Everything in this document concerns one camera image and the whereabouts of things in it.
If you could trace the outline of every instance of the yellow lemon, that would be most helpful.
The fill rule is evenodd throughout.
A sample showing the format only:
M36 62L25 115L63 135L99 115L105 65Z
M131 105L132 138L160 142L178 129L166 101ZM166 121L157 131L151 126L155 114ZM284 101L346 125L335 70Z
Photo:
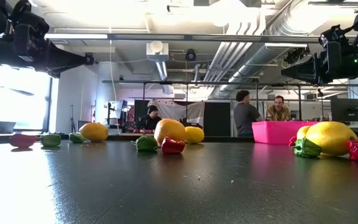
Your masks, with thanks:
M186 142L197 144L204 139L204 131L201 128L197 127L186 127Z
M297 139L303 139L306 136L306 133L308 132L309 128L311 126L304 126L298 130L298 133L296 134Z
M80 133L88 140L99 142L106 140L109 129L101 123L86 123L80 128Z
M323 154L341 156L349 153L347 140L357 136L343 123L324 121L310 127L306 138L320 146Z

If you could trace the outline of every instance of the person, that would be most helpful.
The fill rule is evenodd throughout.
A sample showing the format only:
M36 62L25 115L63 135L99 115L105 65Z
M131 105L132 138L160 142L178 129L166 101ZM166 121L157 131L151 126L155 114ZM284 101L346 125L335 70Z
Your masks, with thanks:
M150 105L147 112L147 115L145 115L141 119L138 128L146 130L155 130L157 123L161 121L161 118L158 116L158 108L154 105Z
M276 96L274 98L274 105L267 108L266 119L268 121L291 120L291 111L284 105L284 97Z
M258 110L249 104L249 91L241 90L236 95L236 100L239 102L234 108L234 122L239 137L254 137L252 132L252 122L261 121L262 117Z

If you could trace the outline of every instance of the dark gray tabletop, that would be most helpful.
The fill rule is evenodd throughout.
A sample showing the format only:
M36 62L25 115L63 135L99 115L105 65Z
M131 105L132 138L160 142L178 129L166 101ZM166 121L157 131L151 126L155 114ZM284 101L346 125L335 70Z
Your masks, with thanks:
M0 145L0 223L358 223L358 162L286 146Z

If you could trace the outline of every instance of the pink container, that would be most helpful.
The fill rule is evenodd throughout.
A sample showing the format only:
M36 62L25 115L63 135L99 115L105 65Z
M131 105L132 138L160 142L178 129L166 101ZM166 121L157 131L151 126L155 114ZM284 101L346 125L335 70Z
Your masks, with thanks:
M298 130L306 125L317 124L316 121L261 121L252 123L254 140L266 144L288 144Z

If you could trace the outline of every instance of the gray shirt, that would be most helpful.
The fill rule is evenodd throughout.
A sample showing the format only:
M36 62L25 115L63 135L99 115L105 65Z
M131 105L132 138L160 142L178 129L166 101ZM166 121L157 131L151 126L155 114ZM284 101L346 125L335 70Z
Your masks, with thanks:
M239 134L252 133L252 122L260 117L259 112L252 105L239 103L234 108L234 122L236 122L237 132Z

